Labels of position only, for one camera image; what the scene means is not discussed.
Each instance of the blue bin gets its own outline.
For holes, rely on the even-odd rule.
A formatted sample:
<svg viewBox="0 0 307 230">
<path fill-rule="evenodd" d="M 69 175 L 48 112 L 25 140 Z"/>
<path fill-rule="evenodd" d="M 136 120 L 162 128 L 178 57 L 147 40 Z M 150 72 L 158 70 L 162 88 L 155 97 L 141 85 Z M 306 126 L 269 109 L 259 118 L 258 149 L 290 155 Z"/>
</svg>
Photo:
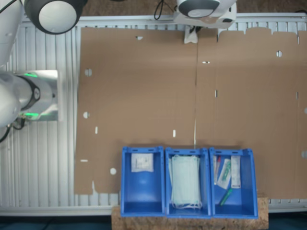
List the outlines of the blue bin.
<svg viewBox="0 0 307 230">
<path fill-rule="evenodd" d="M 153 172 L 131 172 L 132 153 L 153 153 Z M 123 147 L 121 163 L 122 217 L 165 215 L 164 149 Z"/>
<path fill-rule="evenodd" d="M 209 149 L 210 171 L 211 171 L 211 194 L 212 194 L 212 215 L 214 218 L 237 218 L 237 219 L 257 219 L 258 202 L 254 155 L 251 149 L 222 150 Z M 231 156 L 240 156 L 240 177 L 241 188 L 233 188 L 231 195 L 225 204 L 220 206 L 220 202 L 231 188 L 231 180 L 228 189 L 225 190 L 218 185 L 214 185 L 213 156 L 221 156 L 221 163 L 218 170 L 218 177 L 222 171 L 225 159 Z"/>
<path fill-rule="evenodd" d="M 172 185 L 170 182 L 168 162 L 175 155 L 192 156 L 200 158 L 200 188 L 202 208 L 177 209 L 171 204 Z M 166 215 L 168 218 L 197 218 L 209 219 L 211 217 L 210 169 L 207 149 L 172 149 L 165 150 L 165 176 L 166 176 Z"/>
</svg>

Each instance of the surgical mask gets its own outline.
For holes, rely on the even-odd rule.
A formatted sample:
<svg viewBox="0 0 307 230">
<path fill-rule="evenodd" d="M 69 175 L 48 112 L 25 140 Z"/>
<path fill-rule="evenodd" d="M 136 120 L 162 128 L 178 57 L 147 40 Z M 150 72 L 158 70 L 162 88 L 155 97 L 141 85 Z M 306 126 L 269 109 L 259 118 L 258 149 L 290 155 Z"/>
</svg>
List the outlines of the surgical mask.
<svg viewBox="0 0 307 230">
<path fill-rule="evenodd" d="M 175 155 L 169 161 L 172 185 L 171 203 L 175 208 L 201 208 L 200 159 Z"/>
</svg>

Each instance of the cardboard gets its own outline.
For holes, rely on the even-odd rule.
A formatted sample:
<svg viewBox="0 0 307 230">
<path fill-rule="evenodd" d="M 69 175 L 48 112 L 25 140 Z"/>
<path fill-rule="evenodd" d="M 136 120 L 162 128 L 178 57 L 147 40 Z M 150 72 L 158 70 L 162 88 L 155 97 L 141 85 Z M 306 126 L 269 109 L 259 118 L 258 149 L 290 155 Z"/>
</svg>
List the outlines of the cardboard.
<svg viewBox="0 0 307 230">
<path fill-rule="evenodd" d="M 183 37 L 82 29 L 75 193 L 119 192 L 122 146 L 191 147 L 195 135 L 197 147 L 252 148 L 269 198 L 307 198 L 307 33 Z"/>
<path fill-rule="evenodd" d="M 258 190 L 306 198 L 306 33 L 300 45 L 296 34 L 266 28 L 222 32 L 218 42 L 214 33 L 199 38 L 197 145 L 252 148 Z"/>
<path fill-rule="evenodd" d="M 82 29 L 76 194 L 92 194 L 92 181 L 120 191 L 123 146 L 193 146 L 197 46 L 182 41 L 179 31 Z"/>
</svg>

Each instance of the green indicator light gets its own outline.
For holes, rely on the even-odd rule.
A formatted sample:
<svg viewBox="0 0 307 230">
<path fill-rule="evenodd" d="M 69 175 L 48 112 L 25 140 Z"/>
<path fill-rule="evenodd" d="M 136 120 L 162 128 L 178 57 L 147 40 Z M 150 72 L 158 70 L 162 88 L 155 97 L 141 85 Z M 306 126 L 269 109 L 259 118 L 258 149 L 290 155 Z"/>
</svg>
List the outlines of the green indicator light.
<svg viewBox="0 0 307 230">
<path fill-rule="evenodd" d="M 31 73 L 25 73 L 25 76 L 29 76 L 29 77 L 33 77 L 33 78 L 37 78 L 36 74 L 31 74 Z"/>
<path fill-rule="evenodd" d="M 32 114 L 32 113 L 27 113 L 25 114 L 26 116 L 39 116 L 39 114 Z"/>
</svg>

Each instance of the white package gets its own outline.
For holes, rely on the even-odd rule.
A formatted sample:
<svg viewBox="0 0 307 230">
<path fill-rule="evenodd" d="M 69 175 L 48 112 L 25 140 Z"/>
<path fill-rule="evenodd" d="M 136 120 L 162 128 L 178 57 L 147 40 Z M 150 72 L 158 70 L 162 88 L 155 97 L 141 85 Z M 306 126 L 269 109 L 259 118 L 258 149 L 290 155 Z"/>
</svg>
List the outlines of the white package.
<svg viewBox="0 0 307 230">
<path fill-rule="evenodd" d="M 200 160 L 196 156 L 174 156 L 169 161 L 172 185 L 171 201 L 175 208 L 201 208 Z"/>
<path fill-rule="evenodd" d="M 154 155 L 152 153 L 133 153 L 131 156 L 131 171 L 153 172 L 154 171 Z"/>
<path fill-rule="evenodd" d="M 231 156 L 231 187 L 241 188 L 240 156 Z"/>
<path fill-rule="evenodd" d="M 217 185 L 223 189 L 227 189 L 231 178 L 231 161 L 225 159 Z"/>
</svg>

